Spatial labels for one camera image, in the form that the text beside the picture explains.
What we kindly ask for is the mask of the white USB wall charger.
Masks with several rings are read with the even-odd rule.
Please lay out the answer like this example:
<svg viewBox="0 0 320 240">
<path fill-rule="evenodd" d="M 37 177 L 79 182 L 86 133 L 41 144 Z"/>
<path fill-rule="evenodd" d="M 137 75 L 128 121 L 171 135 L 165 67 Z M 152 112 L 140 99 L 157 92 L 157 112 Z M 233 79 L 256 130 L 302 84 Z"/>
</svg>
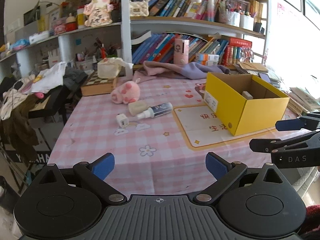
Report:
<svg viewBox="0 0 320 240">
<path fill-rule="evenodd" d="M 125 128 L 129 125 L 129 119 L 125 114 L 118 114 L 116 116 L 116 121 L 120 128 Z"/>
</svg>

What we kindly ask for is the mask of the blue white spray bottle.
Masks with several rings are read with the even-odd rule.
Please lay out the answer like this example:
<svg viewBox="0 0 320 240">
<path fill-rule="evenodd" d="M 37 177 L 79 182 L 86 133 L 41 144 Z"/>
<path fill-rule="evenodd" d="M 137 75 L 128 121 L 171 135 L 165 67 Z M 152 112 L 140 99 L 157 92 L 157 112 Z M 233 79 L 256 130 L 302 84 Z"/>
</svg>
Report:
<svg viewBox="0 0 320 240">
<path fill-rule="evenodd" d="M 142 113 L 139 113 L 136 115 L 138 120 L 141 119 L 148 119 L 148 118 L 156 118 L 165 114 L 171 113 L 173 110 L 173 106 L 171 103 L 161 103 L 159 105 L 155 105 L 152 107 L 149 107 L 147 110 L 143 111 Z"/>
</svg>

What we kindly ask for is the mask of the stack of papers and books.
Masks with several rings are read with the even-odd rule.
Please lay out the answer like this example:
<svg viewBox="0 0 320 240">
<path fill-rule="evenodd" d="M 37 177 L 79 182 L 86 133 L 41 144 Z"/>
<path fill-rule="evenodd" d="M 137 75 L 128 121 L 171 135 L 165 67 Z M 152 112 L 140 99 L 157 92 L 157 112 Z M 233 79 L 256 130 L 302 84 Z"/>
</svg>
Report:
<svg viewBox="0 0 320 240">
<path fill-rule="evenodd" d="M 287 87 L 283 80 L 279 78 L 271 69 L 258 70 L 249 67 L 246 62 L 238 62 L 233 64 L 238 72 L 242 74 L 252 74 L 259 76 L 258 73 L 266 73 L 269 75 L 271 85 L 284 92 L 290 99 L 288 107 L 298 115 L 306 115 L 308 112 L 319 112 L 319 101 L 310 94 L 297 87 Z"/>
</svg>

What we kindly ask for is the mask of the yellow cardboard box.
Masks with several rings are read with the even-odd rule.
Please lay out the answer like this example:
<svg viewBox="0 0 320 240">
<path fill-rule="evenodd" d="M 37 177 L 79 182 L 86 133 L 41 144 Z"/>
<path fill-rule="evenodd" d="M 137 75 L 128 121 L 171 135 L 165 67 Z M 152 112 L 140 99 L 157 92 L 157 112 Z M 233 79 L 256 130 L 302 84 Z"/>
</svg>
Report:
<svg viewBox="0 0 320 240">
<path fill-rule="evenodd" d="M 242 96 L 248 91 L 252 100 Z M 208 73 L 204 101 L 233 136 L 274 127 L 285 114 L 289 97 L 250 75 Z"/>
</svg>

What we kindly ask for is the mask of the small white item in box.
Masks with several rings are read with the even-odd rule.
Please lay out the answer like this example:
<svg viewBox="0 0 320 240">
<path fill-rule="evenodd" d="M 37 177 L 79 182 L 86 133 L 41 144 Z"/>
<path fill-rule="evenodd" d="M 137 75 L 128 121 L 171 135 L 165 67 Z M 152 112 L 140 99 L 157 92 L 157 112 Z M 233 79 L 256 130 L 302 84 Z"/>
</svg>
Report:
<svg viewBox="0 0 320 240">
<path fill-rule="evenodd" d="M 242 92 L 242 96 L 246 99 L 246 100 L 252 100 L 253 96 L 248 92 L 248 91 L 243 91 Z"/>
</svg>

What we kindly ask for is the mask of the black smartphone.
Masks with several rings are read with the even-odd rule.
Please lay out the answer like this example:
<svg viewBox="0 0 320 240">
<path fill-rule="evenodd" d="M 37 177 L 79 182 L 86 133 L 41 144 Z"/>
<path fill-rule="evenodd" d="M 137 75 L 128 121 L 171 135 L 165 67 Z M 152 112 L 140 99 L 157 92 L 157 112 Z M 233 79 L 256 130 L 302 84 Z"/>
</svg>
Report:
<svg viewBox="0 0 320 240">
<path fill-rule="evenodd" d="M 266 81 L 267 83 L 271 83 L 271 80 L 270 80 L 268 74 L 266 74 L 266 73 L 258 73 L 258 75 L 262 80 Z"/>
</svg>

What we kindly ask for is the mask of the cream rectangular eraser block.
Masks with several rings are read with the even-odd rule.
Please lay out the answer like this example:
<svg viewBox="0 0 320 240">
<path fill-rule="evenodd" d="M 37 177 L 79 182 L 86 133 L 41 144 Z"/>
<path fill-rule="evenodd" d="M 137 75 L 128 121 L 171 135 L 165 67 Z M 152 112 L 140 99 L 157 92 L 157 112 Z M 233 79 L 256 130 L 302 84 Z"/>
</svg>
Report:
<svg viewBox="0 0 320 240">
<path fill-rule="evenodd" d="M 137 114 L 146 111 L 148 107 L 148 104 L 143 100 L 139 100 L 128 104 L 129 113 L 132 116 L 136 116 Z"/>
</svg>

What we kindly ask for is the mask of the wooden chessboard box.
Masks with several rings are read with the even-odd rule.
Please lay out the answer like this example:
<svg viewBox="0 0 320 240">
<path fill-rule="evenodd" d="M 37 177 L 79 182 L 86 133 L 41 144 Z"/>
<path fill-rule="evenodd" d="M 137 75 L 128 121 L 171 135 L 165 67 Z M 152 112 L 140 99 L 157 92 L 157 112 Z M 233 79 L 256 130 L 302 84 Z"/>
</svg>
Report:
<svg viewBox="0 0 320 240">
<path fill-rule="evenodd" d="M 118 78 L 101 79 L 94 71 L 81 86 L 82 96 L 110 94 L 117 86 Z"/>
</svg>

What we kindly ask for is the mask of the red dictionary books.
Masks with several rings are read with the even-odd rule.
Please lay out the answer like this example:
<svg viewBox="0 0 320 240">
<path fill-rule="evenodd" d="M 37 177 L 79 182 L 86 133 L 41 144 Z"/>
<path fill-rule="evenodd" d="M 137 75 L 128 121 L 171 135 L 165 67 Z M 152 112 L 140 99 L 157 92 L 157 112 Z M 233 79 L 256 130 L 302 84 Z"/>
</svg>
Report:
<svg viewBox="0 0 320 240">
<path fill-rule="evenodd" d="M 230 37 L 222 35 L 222 39 L 228 42 L 227 47 L 223 51 L 222 65 L 231 66 L 238 63 L 244 49 L 252 48 L 252 41 L 242 38 Z"/>
</svg>

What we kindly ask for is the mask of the orange white small boxes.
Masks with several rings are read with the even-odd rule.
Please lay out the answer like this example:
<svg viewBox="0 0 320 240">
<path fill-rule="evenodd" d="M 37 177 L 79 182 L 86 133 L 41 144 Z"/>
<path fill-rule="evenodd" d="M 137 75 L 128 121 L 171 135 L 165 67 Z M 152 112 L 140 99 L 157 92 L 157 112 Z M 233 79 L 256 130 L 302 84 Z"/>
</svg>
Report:
<svg viewBox="0 0 320 240">
<path fill-rule="evenodd" d="M 219 60 L 220 56 L 215 54 L 197 53 L 195 57 L 195 62 L 204 66 L 217 66 Z"/>
</svg>

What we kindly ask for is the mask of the white t-shirt pile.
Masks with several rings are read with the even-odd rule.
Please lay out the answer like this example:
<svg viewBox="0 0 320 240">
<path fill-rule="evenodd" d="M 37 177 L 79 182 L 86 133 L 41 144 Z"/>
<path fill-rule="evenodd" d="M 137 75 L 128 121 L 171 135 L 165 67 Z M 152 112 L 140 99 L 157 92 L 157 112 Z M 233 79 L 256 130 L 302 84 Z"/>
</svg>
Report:
<svg viewBox="0 0 320 240">
<path fill-rule="evenodd" d="M 50 90 L 63 85 L 67 63 L 58 62 L 52 68 L 21 78 L 16 81 L 7 91 L 1 94 L 1 121 L 7 120 L 11 112 L 23 103 L 29 96 L 34 95 L 40 99 Z"/>
</svg>

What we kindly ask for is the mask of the cream tissue pack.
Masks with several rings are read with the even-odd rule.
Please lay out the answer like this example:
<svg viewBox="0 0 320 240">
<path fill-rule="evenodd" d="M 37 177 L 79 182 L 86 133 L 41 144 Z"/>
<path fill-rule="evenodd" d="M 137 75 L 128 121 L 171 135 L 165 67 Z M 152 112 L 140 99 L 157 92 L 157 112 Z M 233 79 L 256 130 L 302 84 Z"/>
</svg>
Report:
<svg viewBox="0 0 320 240">
<path fill-rule="evenodd" d="M 125 69 L 125 76 L 133 78 L 133 64 L 125 62 L 119 57 L 104 58 L 97 64 L 97 74 L 100 79 L 114 79 L 122 68 Z"/>
</svg>

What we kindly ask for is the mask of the white bookshelf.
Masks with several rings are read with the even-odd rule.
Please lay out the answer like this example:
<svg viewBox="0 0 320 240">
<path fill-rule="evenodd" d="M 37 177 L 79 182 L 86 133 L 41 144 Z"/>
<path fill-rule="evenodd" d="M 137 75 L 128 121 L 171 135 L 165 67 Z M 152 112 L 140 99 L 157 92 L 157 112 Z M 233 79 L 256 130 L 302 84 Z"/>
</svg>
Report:
<svg viewBox="0 0 320 240">
<path fill-rule="evenodd" d="M 12 2 L 13 5 L 18 5 L 17 10 L 7 9 L 9 8 L 5 5 L 4 1 L 4 15 L 3 19 L 5 21 L 5 16 L 15 16 L 15 20 L 20 17 L 18 14 L 18 9 L 22 9 L 25 5 L 27 9 L 31 9 L 31 2 L 34 1 L 34 6 L 38 0 L 15 0 Z M 42 39 L 35 44 L 31 44 L 17 52 L 16 62 L 20 70 L 22 77 L 28 76 L 34 69 L 35 64 L 40 60 L 40 46 L 41 44 L 47 44 L 50 40 L 58 40 L 60 57 L 62 61 L 71 61 L 73 56 L 76 54 L 76 46 L 85 46 L 85 42 L 92 41 L 93 38 L 106 38 L 108 42 L 115 42 L 121 44 L 121 56 L 124 61 L 132 61 L 132 35 L 140 35 L 141 33 L 150 30 L 152 33 L 162 33 L 162 32 L 179 32 L 188 33 L 195 35 L 213 35 L 214 33 L 220 33 L 226 36 L 234 36 L 238 38 L 244 38 L 245 35 L 262 39 L 264 41 L 264 52 L 266 47 L 266 35 L 257 33 L 255 31 L 247 30 L 244 28 L 219 23 L 219 22 L 208 22 L 203 20 L 196 20 L 191 18 L 172 18 L 172 17 L 132 17 L 129 19 L 129 9 L 124 10 L 123 5 L 120 5 L 120 15 L 121 22 L 114 22 L 109 25 L 103 25 L 99 27 L 86 27 L 83 29 L 77 29 L 59 35 L 51 36 L 46 39 Z M 76 40 L 82 39 L 80 45 L 76 45 Z"/>
</svg>

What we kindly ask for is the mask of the pink cat figurine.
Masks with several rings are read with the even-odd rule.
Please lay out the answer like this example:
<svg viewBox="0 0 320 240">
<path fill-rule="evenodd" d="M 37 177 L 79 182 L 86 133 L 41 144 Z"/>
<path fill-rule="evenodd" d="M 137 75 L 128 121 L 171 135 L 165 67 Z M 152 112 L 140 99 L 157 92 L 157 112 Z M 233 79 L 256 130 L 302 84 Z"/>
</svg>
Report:
<svg viewBox="0 0 320 240">
<path fill-rule="evenodd" d="M 99 27 L 111 24 L 111 12 L 113 5 L 111 0 L 91 0 L 91 2 L 84 7 L 84 14 L 87 17 L 85 21 L 86 27 Z"/>
</svg>

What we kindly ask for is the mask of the cream quilted pearl handbag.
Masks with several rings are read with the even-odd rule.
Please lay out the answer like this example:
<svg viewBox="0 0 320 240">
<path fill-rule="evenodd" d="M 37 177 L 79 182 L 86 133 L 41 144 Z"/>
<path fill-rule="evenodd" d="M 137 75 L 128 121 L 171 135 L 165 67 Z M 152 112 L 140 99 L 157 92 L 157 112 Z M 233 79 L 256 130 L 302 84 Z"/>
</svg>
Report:
<svg viewBox="0 0 320 240">
<path fill-rule="evenodd" d="M 129 10 L 131 17 L 148 17 L 149 3 L 146 0 L 129 1 Z"/>
</svg>

